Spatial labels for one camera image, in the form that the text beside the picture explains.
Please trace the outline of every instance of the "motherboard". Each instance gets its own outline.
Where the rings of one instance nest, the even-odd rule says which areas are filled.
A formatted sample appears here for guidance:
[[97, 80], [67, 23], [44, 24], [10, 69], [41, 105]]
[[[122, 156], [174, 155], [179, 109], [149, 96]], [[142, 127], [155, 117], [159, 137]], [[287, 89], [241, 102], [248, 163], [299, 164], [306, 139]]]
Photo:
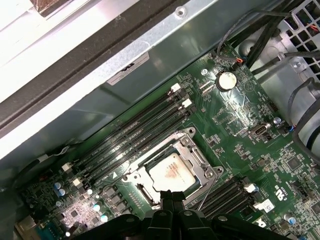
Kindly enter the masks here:
[[[222, 53], [237, 57], [228, 44]], [[171, 190], [209, 220], [231, 214], [320, 239], [319, 167], [292, 131], [243, 63], [209, 52], [24, 186], [31, 214], [16, 228], [64, 239], [123, 214], [143, 218]]]

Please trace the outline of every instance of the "cpu socket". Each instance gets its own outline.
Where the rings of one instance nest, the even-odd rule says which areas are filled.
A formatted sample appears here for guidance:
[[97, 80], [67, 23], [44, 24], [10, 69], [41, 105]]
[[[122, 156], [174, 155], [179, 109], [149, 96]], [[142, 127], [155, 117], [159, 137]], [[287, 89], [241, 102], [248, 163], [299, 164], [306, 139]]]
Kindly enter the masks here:
[[194, 127], [179, 130], [150, 148], [125, 172], [151, 205], [160, 203], [160, 191], [184, 192], [187, 202], [216, 183], [223, 167], [211, 167], [193, 141]]

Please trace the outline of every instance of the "black cable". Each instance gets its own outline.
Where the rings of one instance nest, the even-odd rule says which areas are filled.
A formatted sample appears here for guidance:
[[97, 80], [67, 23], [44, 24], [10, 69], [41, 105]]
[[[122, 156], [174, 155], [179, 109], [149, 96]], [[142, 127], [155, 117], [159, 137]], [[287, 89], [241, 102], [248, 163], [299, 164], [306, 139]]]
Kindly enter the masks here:
[[[271, 11], [272, 12], [279, 12], [287, 4], [288, 4], [288, 1], [285, 0], [282, 3], [280, 3], [278, 6], [276, 6], [274, 9], [272, 9]], [[235, 35], [233, 38], [231, 38], [229, 40], [229, 42], [232, 43], [231, 45], [235, 49], [244, 40], [246, 40], [248, 37], [250, 37], [252, 34], [254, 34], [256, 31], [261, 29], [263, 26], [268, 24], [273, 19], [274, 19], [274, 17], [271, 17], [271, 16], [263, 16], [263, 17], [261, 17], [259, 20], [257, 20], [254, 23], [250, 24], [250, 26], [248, 26], [246, 29], [242, 30], [237, 35]]]
[[320, 135], [320, 126], [318, 126], [309, 137], [309, 140], [306, 144], [307, 149], [309, 149], [310, 151], [312, 150], [314, 143], [319, 135]]
[[[320, 58], [320, 51], [297, 51], [297, 52], [288, 52], [285, 53], [284, 56], [286, 58], [292, 58], [292, 57], [302, 57], [302, 58]], [[262, 67], [259, 67], [252, 71], [253, 75], [257, 75], [259, 73], [262, 73], [263, 71], [273, 67], [278, 62], [280, 62], [280, 59], [278, 57], [275, 57], [271, 61], [267, 62]]]
[[272, 15], [272, 16], [281, 16], [283, 18], [284, 15], [288, 16], [287, 13], [283, 13], [283, 12], [271, 12], [271, 11], [262, 11], [259, 9], [252, 9], [250, 11], [248, 11], [247, 13], [245, 13], [242, 17], [240, 17], [240, 19], [226, 32], [226, 34], [223, 36], [223, 38], [221, 39], [218, 48], [217, 48], [217, 55], [219, 58], [223, 59], [223, 60], [228, 60], [228, 61], [235, 61], [237, 60], [236, 57], [229, 57], [229, 56], [223, 56], [221, 55], [221, 49], [223, 44], [225, 43], [225, 41], [229, 38], [229, 36], [233, 33], [233, 31], [236, 29], [236, 27], [244, 20], [246, 19], [250, 14], [253, 13], [258, 13], [258, 14], [264, 14], [264, 15]]
[[313, 85], [315, 84], [315, 79], [313, 77], [308, 78], [304, 83], [302, 83], [300, 86], [298, 86], [291, 94], [291, 96], [289, 97], [288, 100], [288, 109], [287, 109], [287, 123], [292, 126], [292, 120], [291, 120], [291, 112], [292, 112], [292, 105], [294, 103], [294, 100], [296, 98], [297, 93], [307, 87], [310, 83], [312, 83]]
[[314, 163], [320, 165], [320, 158], [311, 152], [301, 141], [299, 138], [300, 131], [304, 128], [304, 126], [309, 122], [309, 120], [320, 110], [320, 99], [316, 100], [308, 110], [303, 114], [299, 122], [295, 127], [295, 131], [293, 132], [292, 138], [293, 142], [311, 159], [313, 159]]
[[33, 160], [30, 162], [27, 166], [25, 166], [14, 178], [12, 181], [12, 188], [15, 189], [17, 187], [17, 183], [20, 178], [25, 176], [29, 171], [31, 171], [35, 166], [37, 166], [40, 163], [39, 159]]
[[[304, 0], [296, 0], [293, 3], [289, 4], [286, 8], [284, 8], [283, 12], [288, 13], [292, 9], [298, 7], [300, 4], [302, 4]], [[255, 45], [252, 47], [247, 60], [246, 60], [246, 65], [250, 69], [253, 64], [257, 61], [259, 56], [261, 55], [262, 51], [265, 49], [269, 39], [272, 37], [274, 34], [275, 30], [277, 29], [278, 25], [281, 23], [281, 21], [284, 19], [284, 17], [276, 17], [274, 21], [270, 22], [265, 29], [263, 30], [261, 36], [255, 43]]]

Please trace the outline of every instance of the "capacitor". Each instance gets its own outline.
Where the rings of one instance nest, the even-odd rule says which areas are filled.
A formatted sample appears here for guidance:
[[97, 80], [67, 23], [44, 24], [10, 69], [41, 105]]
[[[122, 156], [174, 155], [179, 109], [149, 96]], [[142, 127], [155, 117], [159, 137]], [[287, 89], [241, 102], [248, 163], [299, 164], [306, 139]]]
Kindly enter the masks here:
[[53, 184], [53, 187], [57, 190], [59, 190], [60, 188], [62, 188], [64, 186], [64, 182], [63, 181], [57, 181], [55, 184]]
[[77, 228], [78, 228], [77, 226], [73, 225], [65, 232], [65, 236], [71, 237], [71, 235], [77, 230]]
[[61, 207], [61, 206], [62, 206], [62, 202], [61, 202], [61, 201], [56, 201], [56, 202], [55, 202], [55, 205], [56, 205], [57, 207]]
[[88, 190], [86, 191], [86, 193], [87, 193], [88, 195], [92, 195], [92, 194], [94, 193], [94, 191], [93, 191], [92, 189], [88, 189]]
[[223, 72], [217, 77], [215, 84], [221, 92], [227, 92], [233, 89], [237, 82], [237, 77], [232, 72]]
[[101, 209], [101, 207], [102, 207], [102, 202], [101, 201], [97, 201], [96, 203], [95, 203], [95, 205], [93, 205], [93, 211], [96, 211], [96, 212], [99, 212], [100, 211], [100, 209]]
[[101, 215], [100, 220], [101, 222], [106, 223], [108, 222], [109, 217], [110, 213], [106, 211], [104, 214]]
[[287, 213], [283, 216], [283, 219], [286, 220], [290, 225], [296, 224], [297, 220], [290, 213]]
[[58, 192], [59, 192], [59, 196], [61, 196], [61, 197], [63, 197], [64, 195], [66, 195], [66, 190], [64, 190], [63, 188], [60, 188], [60, 189], [58, 190]]
[[282, 119], [280, 117], [278, 117], [278, 116], [276, 116], [273, 119], [273, 123], [276, 124], [276, 125], [280, 124], [281, 122], [282, 122]]

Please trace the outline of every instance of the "ventilation grille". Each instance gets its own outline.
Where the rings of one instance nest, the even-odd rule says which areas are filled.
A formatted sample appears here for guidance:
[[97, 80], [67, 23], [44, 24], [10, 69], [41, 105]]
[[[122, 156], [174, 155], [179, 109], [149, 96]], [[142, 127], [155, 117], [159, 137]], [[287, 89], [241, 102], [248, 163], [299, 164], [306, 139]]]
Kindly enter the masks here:
[[[286, 34], [300, 52], [318, 51], [320, 47], [320, 0], [306, 0], [294, 10], [300, 28], [290, 17], [285, 21], [291, 26]], [[312, 72], [320, 80], [320, 58], [304, 58]]]

